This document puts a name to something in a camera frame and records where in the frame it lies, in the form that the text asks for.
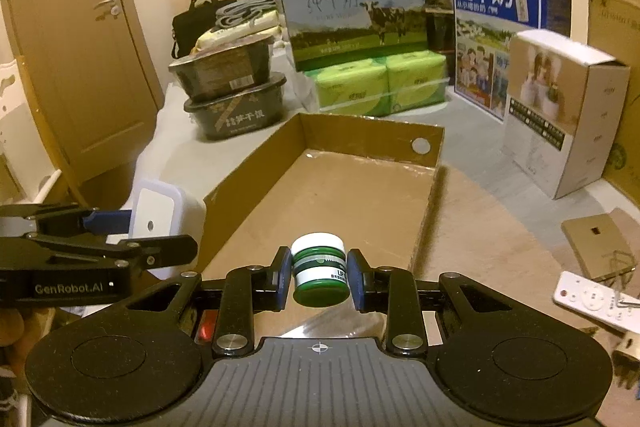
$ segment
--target cardboard flap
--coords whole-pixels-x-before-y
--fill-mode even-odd
[[[444,139],[444,128],[419,123],[375,120],[367,117],[300,114],[306,147],[363,158],[407,162],[435,168]],[[420,154],[412,149],[415,139],[427,140],[430,149]]]
[[[568,37],[549,30],[526,30],[518,33],[518,36],[531,44],[552,48],[554,53],[564,55],[564,57],[570,58],[584,66],[594,66],[616,60],[616,57],[612,57],[596,48],[591,48],[581,42],[572,41]]]

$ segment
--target tissue pack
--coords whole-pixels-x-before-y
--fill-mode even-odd
[[[446,58],[422,51],[366,58],[294,74],[309,112],[385,116],[444,101]]]
[[[430,51],[383,57],[391,112],[444,102],[446,57]]]

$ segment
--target folded cloth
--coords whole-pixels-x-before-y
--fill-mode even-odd
[[[239,0],[216,11],[216,26],[233,28],[275,9],[274,0]]]
[[[264,15],[256,17],[250,22],[245,22],[234,26],[233,28],[224,28],[220,30],[218,28],[212,28],[208,32],[203,33],[196,42],[194,47],[195,52],[202,51],[212,46],[219,46],[220,44],[226,44],[227,42],[234,41],[247,35],[253,35],[256,33],[262,33],[265,30],[274,30],[273,35],[280,33],[280,27],[278,26],[278,15],[276,12],[268,12]]]

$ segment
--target cardboard box tray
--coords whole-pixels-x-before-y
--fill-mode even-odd
[[[426,239],[443,137],[436,126],[295,115],[206,198],[203,279],[268,265],[278,247],[310,232],[335,233],[347,249],[360,248],[371,266],[411,270]],[[255,315],[258,339],[322,312],[299,306],[292,292],[293,282],[283,312]]]

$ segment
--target door frame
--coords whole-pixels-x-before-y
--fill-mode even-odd
[[[148,86],[151,97],[156,104],[156,109],[160,110],[164,105],[164,92],[160,87],[158,81],[158,74],[156,68],[151,61],[151,55],[146,47],[145,35],[142,31],[140,19],[138,18],[138,11],[136,10],[136,4],[134,0],[121,0],[122,10],[127,26],[129,27],[129,34],[136,50],[136,55],[142,67],[143,74],[145,76],[146,85]],[[14,57],[22,55],[18,39],[16,38],[14,19],[11,13],[8,0],[0,0],[0,6],[2,7],[2,15],[4,17],[4,25],[9,37],[9,44],[11,45]]]

